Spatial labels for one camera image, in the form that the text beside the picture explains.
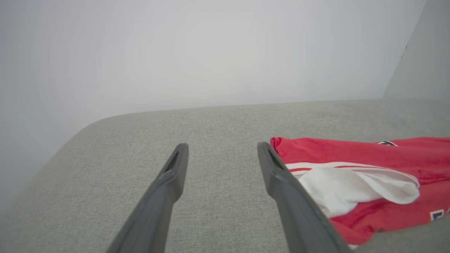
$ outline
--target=red shirt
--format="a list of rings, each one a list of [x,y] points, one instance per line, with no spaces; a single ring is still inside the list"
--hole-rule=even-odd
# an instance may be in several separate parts
[[[450,138],[364,143],[273,137],[270,145],[285,164],[361,163],[401,171],[419,180],[420,196],[411,204],[378,199],[359,203],[348,214],[331,218],[348,244],[361,245],[379,230],[393,231],[425,224],[450,212]]]

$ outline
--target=white cloth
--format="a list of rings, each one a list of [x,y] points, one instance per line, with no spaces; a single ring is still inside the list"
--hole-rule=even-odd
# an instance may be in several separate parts
[[[328,217],[344,215],[360,202],[385,198],[398,204],[419,197],[416,177],[382,167],[347,162],[290,163],[288,169]]]

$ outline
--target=clothing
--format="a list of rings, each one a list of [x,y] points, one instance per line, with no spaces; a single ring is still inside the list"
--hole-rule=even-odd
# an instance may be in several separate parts
[[[361,245],[379,230],[393,231],[425,224],[450,212],[450,138],[361,143],[274,137],[270,144],[293,173],[311,168],[292,168],[291,163],[346,162],[353,163],[350,165],[353,167],[358,167],[354,165],[357,163],[360,167],[386,168],[417,178],[420,196],[410,204],[381,198],[359,203],[347,214],[331,218],[348,244]],[[325,167],[329,171],[340,166]]]
[[[344,162],[288,163],[286,167],[328,218],[347,214],[360,202],[385,198],[409,204],[420,195],[417,178],[386,168]]]

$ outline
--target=red jersey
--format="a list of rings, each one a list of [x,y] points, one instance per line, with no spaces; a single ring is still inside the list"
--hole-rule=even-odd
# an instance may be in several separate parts
[[[420,196],[411,204],[377,199],[359,203],[349,213],[331,218],[348,244],[361,245],[377,231],[421,225],[450,213],[450,138],[421,137],[364,143],[273,137],[270,145],[285,164],[370,164],[407,173],[418,179]]]

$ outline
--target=gray sofa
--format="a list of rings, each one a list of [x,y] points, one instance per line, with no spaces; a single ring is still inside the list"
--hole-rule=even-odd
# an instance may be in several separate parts
[[[1,215],[0,252],[104,252],[178,143],[184,193],[166,252],[287,252],[266,193],[259,141],[273,136],[375,142],[450,136],[450,111],[421,100],[300,102],[133,113],[71,138]],[[448,252],[450,217],[377,233],[356,252]]]

